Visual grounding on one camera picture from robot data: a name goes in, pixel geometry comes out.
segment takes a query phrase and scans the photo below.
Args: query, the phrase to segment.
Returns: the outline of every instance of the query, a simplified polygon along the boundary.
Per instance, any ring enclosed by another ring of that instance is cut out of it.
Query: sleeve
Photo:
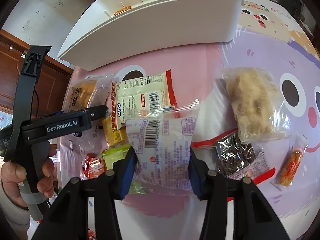
[[[0,185],[0,208],[18,238],[20,240],[27,240],[27,231],[30,226],[30,213],[11,202],[3,190],[2,181]]]

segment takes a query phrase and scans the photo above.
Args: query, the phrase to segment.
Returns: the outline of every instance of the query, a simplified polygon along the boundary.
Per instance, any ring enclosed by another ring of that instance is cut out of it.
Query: wooden door
[[[0,110],[13,109],[17,80],[26,51],[21,44],[0,37]],[[39,95],[38,117],[61,110],[72,70],[46,57],[36,85]],[[38,101],[34,94],[32,115],[35,117]]]

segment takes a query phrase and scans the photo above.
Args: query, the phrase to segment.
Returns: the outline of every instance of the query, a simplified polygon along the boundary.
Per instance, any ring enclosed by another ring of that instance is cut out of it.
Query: human hand
[[[56,149],[53,147],[53,145],[50,145],[49,156],[52,157],[56,153]],[[54,164],[52,160],[48,158],[42,166],[44,177],[37,184],[39,192],[43,193],[47,198],[51,198],[54,193],[52,175],[53,171]],[[22,207],[26,207],[27,204],[20,195],[17,183],[25,180],[26,176],[26,169],[16,163],[6,162],[2,165],[1,180],[4,192],[14,204]]]

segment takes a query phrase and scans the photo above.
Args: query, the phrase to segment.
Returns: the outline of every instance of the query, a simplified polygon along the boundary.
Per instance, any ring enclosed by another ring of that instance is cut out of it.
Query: white plastic bin
[[[167,47],[232,40],[244,0],[96,0],[58,57],[86,70]],[[132,9],[114,16],[123,6]]]

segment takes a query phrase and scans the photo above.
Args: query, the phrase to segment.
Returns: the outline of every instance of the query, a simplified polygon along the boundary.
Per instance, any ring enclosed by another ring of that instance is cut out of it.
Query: metal screw
[[[251,179],[249,177],[244,177],[242,179],[242,181],[245,183],[245,184],[250,184],[251,183]]]
[[[79,179],[78,177],[73,177],[73,178],[70,180],[70,182],[71,182],[72,184],[77,184],[79,181],[80,181],[80,179]]]
[[[115,172],[113,170],[107,170],[105,173],[107,176],[111,177],[115,174]]]
[[[208,170],[208,175],[214,177],[214,176],[217,176],[217,172],[214,170]]]

